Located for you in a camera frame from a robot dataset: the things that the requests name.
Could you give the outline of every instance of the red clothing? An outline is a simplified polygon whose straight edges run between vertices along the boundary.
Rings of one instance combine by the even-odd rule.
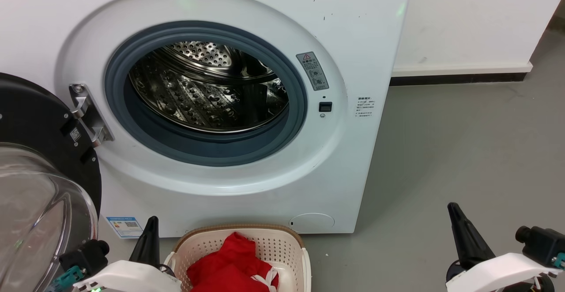
[[[188,268],[192,292],[269,292],[268,286],[251,277],[266,278],[271,265],[255,256],[256,244],[234,232],[213,252]],[[278,288],[278,274],[271,281]]]

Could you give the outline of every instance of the basket rim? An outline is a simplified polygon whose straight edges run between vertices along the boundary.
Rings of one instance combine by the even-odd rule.
[[[216,230],[238,230],[238,229],[280,230],[282,232],[286,232],[290,234],[292,237],[294,237],[294,239],[296,239],[300,248],[304,248],[304,242],[302,241],[302,238],[300,238],[300,235],[286,226],[274,225],[274,224],[222,224],[216,226],[206,226],[206,227],[196,228],[194,230],[187,232],[184,236],[182,236],[178,240],[177,244],[175,245],[175,248],[173,249],[173,252],[175,253],[178,252],[180,246],[182,246],[182,244],[191,236],[195,236],[203,232],[213,232]]]

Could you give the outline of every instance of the concrete floor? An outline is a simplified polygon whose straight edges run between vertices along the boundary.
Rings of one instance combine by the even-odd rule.
[[[314,292],[444,291],[452,201],[498,255],[521,250],[519,226],[565,232],[565,37],[531,62],[521,83],[390,88],[357,230],[304,236]],[[110,261],[128,258],[135,241],[100,228]]]

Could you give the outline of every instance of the beige basket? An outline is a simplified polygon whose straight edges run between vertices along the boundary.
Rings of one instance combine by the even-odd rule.
[[[258,224],[204,227],[184,235],[165,260],[165,264],[170,266],[175,276],[181,280],[182,292],[192,289],[192,284],[186,276],[188,267],[207,254],[219,250],[226,237],[233,232],[256,242],[257,258],[277,269],[277,292],[310,292],[310,260],[300,236],[284,226]]]

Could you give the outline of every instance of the metal hinge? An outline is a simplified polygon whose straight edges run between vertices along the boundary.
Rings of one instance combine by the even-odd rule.
[[[113,141],[113,136],[96,108],[88,87],[83,83],[73,83],[69,85],[69,92],[75,105],[71,112],[87,129],[92,145],[97,147],[104,141]]]

